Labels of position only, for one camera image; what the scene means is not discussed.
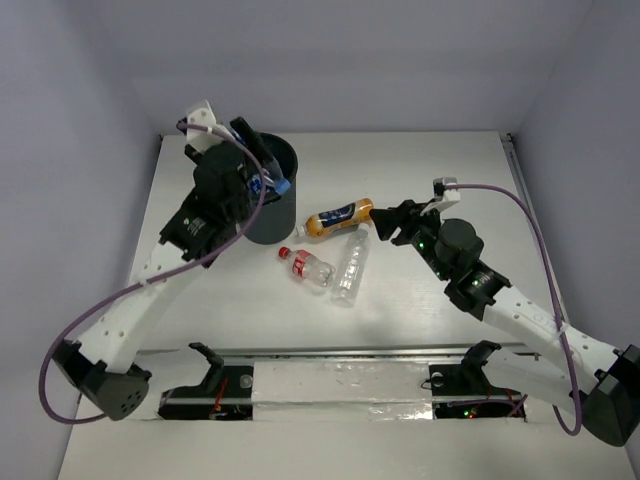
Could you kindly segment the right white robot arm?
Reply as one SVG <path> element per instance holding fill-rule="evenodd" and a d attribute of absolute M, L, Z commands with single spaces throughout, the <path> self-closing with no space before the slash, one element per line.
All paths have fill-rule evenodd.
<path fill-rule="evenodd" d="M 597 439 L 627 444 L 639 426 L 639 348 L 594 339 L 527 298 L 483 261 L 483 240 L 462 219 L 440 217 L 428 204 L 406 200 L 370 213 L 379 238 L 410 245 L 445 282 L 445 295 L 460 311 L 497 328 L 541 355 L 526 363 L 483 341 L 460 368 L 462 384 L 482 392 L 492 384 L 513 388 L 567 412 Z"/>

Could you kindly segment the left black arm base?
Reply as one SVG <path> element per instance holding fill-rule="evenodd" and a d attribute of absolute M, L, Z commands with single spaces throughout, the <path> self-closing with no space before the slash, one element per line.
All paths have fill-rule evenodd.
<path fill-rule="evenodd" d="M 202 342 L 188 344 L 191 352 L 204 358 L 206 364 L 193 363 L 186 368 L 180 379 L 171 381 L 161 396 L 160 405 L 164 406 L 172 398 L 205 397 L 213 395 L 224 377 L 224 359 Z"/>

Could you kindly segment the light blue label water bottle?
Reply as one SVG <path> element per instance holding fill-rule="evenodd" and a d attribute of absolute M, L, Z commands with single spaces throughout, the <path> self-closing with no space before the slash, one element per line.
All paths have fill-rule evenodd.
<path fill-rule="evenodd" d="M 235 140 L 237 140 L 239 143 L 241 143 L 243 146 L 246 147 L 246 145 L 244 144 L 243 140 L 233 131 L 231 126 L 229 126 L 229 127 L 223 126 L 223 129 L 226 130 L 228 133 L 230 133 L 234 137 Z M 266 169 L 264 169 L 262 166 L 261 166 L 261 173 L 254 173 L 251 176 L 251 178 L 252 177 L 259 177 L 261 179 L 262 186 L 265 186 L 267 178 L 271 179 L 269 177 L 269 172 Z M 274 188 L 279 193 L 279 195 L 285 194 L 291 188 L 291 183 L 284 176 L 284 173 L 282 172 L 281 167 L 280 167 L 280 179 L 279 180 L 272 180 L 272 181 L 274 182 Z"/>

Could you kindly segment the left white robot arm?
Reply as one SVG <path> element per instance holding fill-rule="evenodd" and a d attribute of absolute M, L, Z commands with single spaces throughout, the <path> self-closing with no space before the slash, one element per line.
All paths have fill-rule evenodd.
<path fill-rule="evenodd" d="M 280 178 L 272 151 L 242 117 L 223 126 L 189 115 L 177 127 L 186 137 L 185 154 L 196 165 L 193 190 L 161 230 L 142 279 L 76 318 L 53 341 L 40 367 L 39 401 L 59 423 L 84 421 L 51 407 L 46 394 L 51 364 L 98 408 L 100 419 L 122 420 L 144 402 L 154 376 L 135 362 L 143 341 L 184 289 L 252 226 L 267 185 Z"/>

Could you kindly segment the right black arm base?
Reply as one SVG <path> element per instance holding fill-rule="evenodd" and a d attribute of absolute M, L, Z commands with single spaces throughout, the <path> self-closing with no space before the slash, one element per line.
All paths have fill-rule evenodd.
<path fill-rule="evenodd" d="M 514 389 L 499 388 L 491 384 L 482 368 L 487 364 L 489 356 L 502 347 L 495 342 L 482 340 L 472 346 L 457 364 L 430 365 L 428 376 L 422 381 L 420 388 L 429 390 L 439 397 L 468 397 L 469 399 L 509 399 L 522 394 Z"/>

